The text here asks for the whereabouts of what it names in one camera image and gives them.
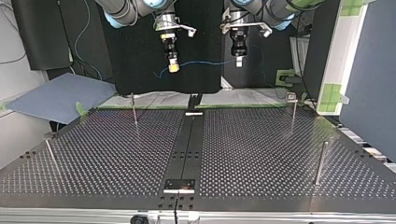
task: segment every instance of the wire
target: wire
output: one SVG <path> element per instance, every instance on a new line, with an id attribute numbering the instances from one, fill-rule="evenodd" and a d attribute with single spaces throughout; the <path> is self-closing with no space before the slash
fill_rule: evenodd
<path id="1" fill-rule="evenodd" d="M 299 11 L 312 11 L 317 9 L 318 7 L 320 7 L 320 5 L 323 3 L 323 1 L 311 6 L 311 7 L 299 7 L 297 5 L 295 5 L 292 0 L 286 0 L 286 2 L 289 4 L 289 6 L 291 6 L 292 8 L 299 10 Z"/>
<path id="2" fill-rule="evenodd" d="M 224 20 L 221 22 L 221 24 L 226 24 L 226 23 L 233 23 L 239 20 L 244 19 L 246 16 L 248 16 L 248 14 L 250 14 L 250 12 L 245 13 L 244 15 L 242 15 L 241 17 L 239 17 L 238 19 L 232 20 L 232 21 L 228 21 L 228 20 Z"/>
<path id="3" fill-rule="evenodd" d="M 15 62 L 18 62 L 18 61 L 22 60 L 25 56 L 26 56 L 26 52 L 18 59 L 15 59 L 15 60 L 12 60 L 12 61 L 8 61 L 8 62 L 0 62 L 0 64 L 15 63 Z"/>
<path id="4" fill-rule="evenodd" d="M 0 6 L 4 6 L 4 7 L 8 8 L 9 10 L 14 11 L 14 9 L 12 8 L 11 5 L 6 4 L 6 3 L 4 3 L 4 2 L 0 2 Z M 7 16 L 6 12 L 5 12 L 2 8 L 0 8 L 0 10 L 1 10 L 1 12 L 4 14 L 4 16 L 6 17 L 6 19 L 8 20 L 9 24 L 11 24 L 12 27 L 14 27 L 14 29 L 15 29 L 16 31 L 19 31 L 17 25 L 15 25 L 15 24 L 11 21 L 11 19 Z"/>
<path id="5" fill-rule="evenodd" d="M 78 53 L 78 41 L 81 39 L 82 35 L 84 35 L 84 33 L 87 31 L 88 27 L 90 26 L 91 23 L 91 10 L 90 10 L 90 6 L 87 3 L 87 0 L 84 0 L 85 6 L 87 8 L 87 12 L 88 12 L 88 20 L 87 20 L 87 24 L 85 25 L 84 29 L 82 29 L 82 31 L 79 33 L 76 42 L 75 42 L 75 52 L 76 55 L 78 56 L 78 58 L 83 62 L 86 63 L 89 67 L 91 67 L 93 70 L 95 70 L 96 74 L 98 75 L 98 79 L 103 80 L 102 78 L 102 74 L 100 73 L 100 71 L 93 65 L 91 65 L 90 63 L 87 63 L 85 60 L 83 60 L 81 58 L 81 56 Z"/>
<path id="6" fill-rule="evenodd" d="M 61 14 L 61 17 L 62 18 L 64 18 L 64 14 L 62 13 L 62 9 L 61 9 L 61 6 L 60 5 L 58 5 L 58 8 L 59 8 L 59 12 L 60 12 L 60 14 Z M 64 28 L 64 33 L 65 33 L 65 35 L 66 35 L 66 39 L 67 39 L 67 46 L 69 47 L 69 48 L 71 48 L 71 44 L 70 44 L 70 41 L 69 41 L 69 36 L 68 36 L 68 34 L 67 34 L 67 30 L 66 30 L 66 24 L 64 23 L 64 20 L 62 20 L 62 25 L 63 25 L 63 28 Z M 86 63 L 86 62 L 83 62 L 82 60 L 80 60 L 78 57 L 76 57 L 76 55 L 75 55 L 75 53 L 73 52 L 73 50 L 70 50 L 70 54 L 71 54 L 71 56 L 72 56 L 72 58 L 73 58 L 73 62 L 72 62 L 72 65 L 71 66 L 73 66 L 75 63 L 77 63 L 78 65 L 79 65 L 79 67 L 81 68 L 81 70 L 82 70 L 82 74 L 85 76 L 85 77 L 87 77 L 87 76 L 90 76 L 90 77 L 92 77 L 92 78 L 97 78 L 97 77 L 95 77 L 95 76 L 92 76 L 86 69 L 85 69 L 85 66 L 84 66 L 84 63 Z"/>
<path id="7" fill-rule="evenodd" d="M 126 16 L 126 15 L 131 11 L 131 5 L 129 5 L 128 3 L 125 3 L 125 4 L 126 4 L 126 6 L 127 6 L 125 13 L 122 14 L 122 15 L 120 15 L 120 16 L 111 16 L 113 19 L 122 18 L 122 17 Z"/>
<path id="8" fill-rule="evenodd" d="M 263 71 L 265 61 L 264 61 L 264 51 L 262 50 L 262 48 L 260 48 L 259 46 L 256 46 L 256 45 L 250 45 L 250 47 L 259 49 L 259 50 L 260 50 L 260 53 L 262 54 L 262 65 L 261 65 L 259 68 L 257 68 L 257 69 L 255 70 L 255 72 L 260 72 L 260 73 L 262 73 L 262 76 L 264 77 L 264 84 L 267 85 L 267 86 L 269 86 L 269 87 L 271 87 L 271 88 L 273 88 L 273 89 L 275 90 L 275 94 L 276 94 L 276 97 L 277 97 L 278 99 L 280 99 L 280 100 L 286 99 L 286 94 L 285 94 L 285 96 L 282 96 L 282 97 L 279 96 L 279 93 L 277 92 L 276 86 L 273 86 L 273 85 L 267 83 L 266 75 L 265 75 L 265 73 L 264 73 L 264 71 Z"/>
<path id="9" fill-rule="evenodd" d="M 11 114 L 13 114 L 13 113 L 15 113 L 15 111 L 10 111 L 10 112 L 8 112 L 8 113 L 6 113 L 6 114 L 0 116 L 0 119 L 6 117 L 6 116 L 8 116 L 8 115 L 11 115 Z"/>
<path id="10" fill-rule="evenodd" d="M 232 63 L 232 62 L 234 62 L 234 61 L 235 61 L 235 59 L 230 60 L 230 61 L 227 61 L 227 62 L 223 62 L 223 63 L 211 63 L 211 62 L 205 62 L 205 61 L 191 61 L 191 62 L 183 63 L 183 64 L 181 64 L 179 67 L 183 67 L 183 66 L 185 66 L 185 65 L 192 64 L 192 63 L 203 63 L 203 64 L 209 64 L 209 65 L 224 65 L 224 64 L 226 64 L 226 63 Z M 156 74 L 155 72 L 153 72 L 153 74 L 154 74 L 157 78 L 163 78 L 163 73 L 166 72 L 167 70 L 169 70 L 169 68 L 164 68 L 164 69 L 161 71 L 161 73 L 160 73 L 159 76 L 157 76 L 157 74 Z"/>
<path id="11" fill-rule="evenodd" d="M 304 88 L 306 90 L 306 94 L 308 94 L 309 99 L 312 102 L 312 105 L 314 106 L 315 110 L 317 110 L 317 105 L 314 103 L 314 100 L 312 99 L 311 93 L 309 92 L 306 83 L 305 83 L 305 79 L 304 79 L 304 71 L 301 67 L 301 63 L 300 63 L 300 50 L 298 47 L 298 32 L 299 32 L 299 28 L 300 28 L 300 21 L 301 21 L 301 15 L 298 17 L 298 21 L 297 21 L 297 35 L 296 35 L 296 51 L 297 51 L 297 64 L 298 67 L 300 69 L 300 73 L 301 73 L 301 80 L 303 81 L 304 84 Z"/>
<path id="12" fill-rule="evenodd" d="M 137 7 L 136 0 L 131 0 L 132 6 L 134 7 L 134 22 L 129 24 L 129 26 L 135 26 L 137 23 L 137 20 L 139 20 L 139 8 Z"/>
<path id="13" fill-rule="evenodd" d="M 4 7 L 8 8 L 9 10 L 14 11 L 12 6 L 7 4 L 7 3 L 5 3 L 5 2 L 0 2 L 0 6 L 4 6 Z M 6 19 L 8 20 L 9 24 L 18 32 L 19 31 L 18 27 L 16 25 L 14 25 L 14 23 L 12 23 L 11 19 L 7 16 L 6 12 L 2 8 L 0 8 L 0 10 L 4 14 Z M 15 59 L 15 60 L 11 60 L 11 61 L 7 61 L 7 62 L 0 62 L 0 64 L 15 63 L 15 62 L 18 62 L 18 61 L 22 60 L 25 56 L 26 56 L 26 51 L 23 53 L 23 55 L 20 58 Z"/>

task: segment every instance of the black backdrop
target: black backdrop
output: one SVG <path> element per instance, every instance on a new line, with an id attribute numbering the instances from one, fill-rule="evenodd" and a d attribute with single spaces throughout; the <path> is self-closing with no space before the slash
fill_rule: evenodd
<path id="1" fill-rule="evenodd" d="M 276 70 L 292 68 L 289 41 L 289 36 L 295 35 L 292 26 L 286 31 L 274 31 L 267 39 L 257 37 L 257 29 L 251 28 L 249 55 L 243 68 L 236 68 L 235 63 L 225 66 L 190 64 L 182 67 L 178 74 L 165 73 L 159 79 L 153 72 L 159 75 L 168 61 L 164 58 L 163 44 L 158 34 L 152 30 L 152 17 L 140 19 L 134 27 L 114 29 L 104 18 L 103 10 L 93 0 L 88 0 L 88 3 L 91 24 L 79 40 L 79 54 L 102 72 L 104 80 L 114 82 L 119 94 L 150 91 L 214 93 L 220 89 L 221 75 L 236 88 L 268 87 L 275 85 Z M 74 43 L 87 22 L 87 8 L 82 0 L 61 0 L 60 8 L 70 49 L 75 54 Z M 222 35 L 219 28 L 223 0 L 178 0 L 176 10 L 182 22 L 198 29 L 195 38 L 187 37 L 185 31 L 179 33 L 180 63 L 231 60 L 230 37 Z M 251 46 L 260 47 L 263 51 L 264 66 L 261 71 L 258 71 L 262 64 L 261 52 Z M 95 72 L 86 67 L 94 76 Z M 74 63 L 73 68 L 78 74 L 83 74 L 78 64 Z M 49 70 L 49 78 L 68 71 L 68 68 Z"/>
<path id="2" fill-rule="evenodd" d="M 222 0 L 188 0 L 176 3 L 182 23 L 196 28 L 195 38 L 185 31 L 178 33 L 179 63 L 189 61 L 222 62 L 222 39 L 219 22 L 223 11 Z M 222 66 L 189 64 L 177 74 L 165 72 L 163 43 L 152 29 L 153 18 L 140 19 L 134 27 L 112 28 L 101 13 L 102 25 L 114 80 L 120 94 L 149 91 L 180 91 L 185 93 L 214 93 L 220 89 Z"/>

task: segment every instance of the metal bracket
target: metal bracket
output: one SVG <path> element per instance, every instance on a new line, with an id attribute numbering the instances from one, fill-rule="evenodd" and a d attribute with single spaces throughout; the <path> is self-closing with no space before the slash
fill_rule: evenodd
<path id="1" fill-rule="evenodd" d="M 163 193 L 193 194 L 194 192 L 194 179 L 168 179 L 163 188 Z"/>
<path id="2" fill-rule="evenodd" d="M 224 35 L 226 35 L 232 28 L 235 27 L 247 27 L 247 26 L 260 26 L 261 30 L 259 32 L 261 37 L 268 37 L 272 34 L 273 30 L 271 29 L 271 27 L 269 27 L 267 25 L 267 23 L 265 22 L 251 22 L 251 23 L 241 23 L 241 24 L 230 24 L 230 23 L 226 23 L 226 24 L 222 24 L 220 26 L 220 29 L 222 30 L 222 33 Z"/>
<path id="3" fill-rule="evenodd" d="M 183 29 L 183 30 L 187 31 L 188 36 L 191 37 L 191 38 L 195 37 L 195 34 L 197 32 L 197 29 L 195 29 L 193 27 L 190 27 L 190 26 L 187 26 L 187 25 L 183 25 L 183 24 L 177 23 L 177 22 L 173 22 L 173 21 L 159 21 L 159 23 L 160 22 L 172 23 L 173 25 L 172 26 L 166 26 L 164 28 L 158 28 L 157 27 L 155 29 L 155 31 L 169 30 L 169 29 Z"/>
<path id="4" fill-rule="evenodd" d="M 204 112 L 195 108 L 201 103 L 203 96 L 204 96 L 203 94 L 199 93 L 199 94 L 193 94 L 190 97 L 189 107 L 187 108 L 186 116 L 202 116 L 204 114 Z"/>
<path id="5" fill-rule="evenodd" d="M 227 21 L 230 18 L 231 18 L 230 8 L 228 7 L 222 15 L 222 20 Z M 271 27 L 268 26 L 267 23 L 263 21 L 251 22 L 251 23 L 235 23 L 235 24 L 225 23 L 220 26 L 220 29 L 222 30 L 222 33 L 226 35 L 234 27 L 246 27 L 246 26 L 260 26 L 261 27 L 260 36 L 265 38 L 270 36 L 273 32 Z"/>
<path id="6" fill-rule="evenodd" d="M 343 105 L 349 105 L 349 97 L 347 97 L 345 95 L 341 95 L 341 103 Z"/>
<path id="7" fill-rule="evenodd" d="M 295 92 L 287 92 L 286 93 L 286 101 L 290 104 L 294 104 L 294 109 L 293 109 L 293 121 L 296 118 L 296 111 L 297 111 L 297 94 Z"/>

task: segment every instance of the black cable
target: black cable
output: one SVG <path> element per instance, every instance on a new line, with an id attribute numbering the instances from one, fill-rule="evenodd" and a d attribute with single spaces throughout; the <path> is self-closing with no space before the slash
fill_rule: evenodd
<path id="1" fill-rule="evenodd" d="M 69 47 L 70 54 L 71 54 L 71 56 L 72 56 L 72 58 L 73 58 L 73 62 L 72 62 L 72 64 L 71 64 L 70 66 L 73 67 L 73 65 L 74 65 L 75 63 L 78 63 L 78 65 L 79 65 L 79 67 L 81 68 L 81 70 L 82 70 L 82 72 L 83 72 L 83 74 L 84 74 L 85 77 L 92 77 L 92 78 L 99 79 L 99 75 L 96 75 L 96 77 L 93 76 L 91 73 L 89 73 L 89 72 L 87 71 L 87 69 L 86 69 L 85 66 L 84 66 L 84 64 L 87 64 L 87 65 L 90 66 L 90 67 L 92 67 L 92 65 L 91 65 L 90 63 L 87 63 L 87 62 L 85 62 L 85 61 L 82 61 L 81 59 L 79 59 L 78 57 L 76 57 L 76 55 L 74 54 L 73 50 L 71 50 L 71 48 L 70 48 L 71 45 L 70 45 L 70 41 L 69 41 L 69 36 L 67 35 L 67 30 L 66 30 L 66 24 L 65 24 L 65 22 L 64 22 L 64 14 L 62 13 L 62 9 L 61 9 L 61 4 L 58 5 L 58 8 L 59 8 L 59 12 L 60 12 L 61 17 L 62 17 L 62 25 L 63 25 L 63 27 L 64 27 L 64 34 L 66 35 L 67 46 Z"/>
<path id="2" fill-rule="evenodd" d="M 8 61 L 8 62 L 0 62 L 0 64 L 15 63 L 15 62 L 18 62 L 18 61 L 22 60 L 25 56 L 26 56 L 26 52 L 18 59 L 15 59 L 15 60 L 12 60 L 12 61 Z"/>
<path id="3" fill-rule="evenodd" d="M 242 15 L 241 17 L 239 17 L 238 19 L 235 19 L 235 20 L 232 20 L 232 21 L 227 21 L 227 20 L 222 21 L 221 24 L 233 23 L 233 22 L 242 20 L 242 19 L 244 19 L 246 16 L 248 16 L 248 14 L 250 14 L 250 12 L 247 12 L 247 13 L 245 13 L 244 15 Z"/>
<path id="4" fill-rule="evenodd" d="M 297 23 L 297 35 L 296 35 L 297 64 L 298 64 L 298 67 L 300 69 L 301 80 L 303 81 L 304 88 L 306 90 L 306 94 L 308 94 L 308 97 L 311 100 L 312 105 L 314 106 L 315 110 L 317 110 L 318 109 L 317 105 L 314 103 L 314 100 L 313 100 L 313 98 L 311 96 L 311 93 L 309 92 L 309 90 L 308 90 L 308 88 L 306 86 L 306 83 L 305 83 L 305 80 L 304 80 L 304 71 L 301 68 L 301 63 L 300 63 L 300 50 L 299 50 L 299 47 L 298 47 L 298 33 L 299 33 L 299 28 L 300 28 L 300 21 L 301 21 L 301 15 L 298 17 L 298 21 L 297 21 L 298 22 Z"/>
<path id="5" fill-rule="evenodd" d="M 260 73 L 262 73 L 262 76 L 264 77 L 264 85 L 273 88 L 273 89 L 275 90 L 276 97 L 277 97 L 279 100 L 284 100 L 284 99 L 286 99 L 286 94 L 285 94 L 285 96 L 282 96 L 282 97 L 279 96 L 279 93 L 277 92 L 276 86 L 273 86 L 273 85 L 267 83 L 267 76 L 265 75 L 265 73 L 264 73 L 264 71 L 263 71 L 263 67 L 264 67 L 264 51 L 262 51 L 262 48 L 260 48 L 260 47 L 257 46 L 257 45 L 250 45 L 250 47 L 259 49 L 259 50 L 260 50 L 260 53 L 262 54 L 262 65 L 261 65 L 259 68 L 257 68 L 254 72 L 260 72 Z"/>
<path id="6" fill-rule="evenodd" d="M 175 224 L 178 224 L 178 219 L 177 219 L 177 201 L 178 201 L 178 199 L 176 200 L 176 206 L 175 206 L 175 210 L 174 210 Z"/>
<path id="7" fill-rule="evenodd" d="M 320 7 L 320 5 L 323 3 L 323 1 L 311 6 L 311 7 L 299 7 L 297 5 L 295 5 L 292 0 L 286 0 L 286 2 L 289 4 L 289 6 L 291 6 L 292 8 L 299 10 L 299 11 L 312 11 L 317 9 L 318 7 Z"/>
<path id="8" fill-rule="evenodd" d="M 267 1 L 262 0 L 262 9 L 261 9 L 261 11 L 262 11 L 262 17 L 261 17 L 261 19 L 262 19 L 262 21 L 264 20 L 264 9 L 265 9 L 265 7 L 267 6 L 267 2 L 268 2 L 268 0 L 267 0 Z"/>

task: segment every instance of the green tape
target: green tape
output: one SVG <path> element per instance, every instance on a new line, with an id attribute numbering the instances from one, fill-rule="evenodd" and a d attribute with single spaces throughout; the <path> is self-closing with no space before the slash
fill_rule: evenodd
<path id="1" fill-rule="evenodd" d="M 80 102 L 76 103 L 76 110 L 80 116 L 85 116 L 88 114 L 88 111 L 86 109 L 84 109 L 84 106 Z"/>
<path id="2" fill-rule="evenodd" d="M 305 105 L 306 97 L 308 97 L 308 93 L 304 92 L 303 95 L 301 96 L 301 100 L 299 102 L 299 105 Z"/>
<path id="3" fill-rule="evenodd" d="M 320 99 L 320 112 L 335 112 L 337 105 L 341 101 L 341 85 L 339 84 L 325 84 L 323 93 Z"/>
<path id="4" fill-rule="evenodd" d="M 277 70 L 276 72 L 276 83 L 275 85 L 277 87 L 292 87 L 293 84 L 286 84 L 286 82 L 281 81 L 280 77 L 294 77 L 295 76 L 295 71 L 294 69 L 289 69 L 289 70 Z"/>
<path id="5" fill-rule="evenodd" d="M 344 0 L 341 8 L 341 16 L 359 16 L 362 6 L 363 0 Z"/>
<path id="6" fill-rule="evenodd" d="M 291 2 L 294 5 L 296 5 L 297 7 L 309 7 L 309 6 L 313 6 L 317 3 L 323 2 L 323 0 L 293 0 Z M 290 5 L 287 5 L 286 9 L 289 11 L 298 11 L 297 9 L 295 9 L 294 7 L 291 7 Z"/>
<path id="7" fill-rule="evenodd" d="M 0 104 L 0 112 L 1 111 L 3 111 L 3 110 L 7 110 L 7 108 L 6 108 L 6 105 L 7 105 L 8 103 L 1 103 Z"/>

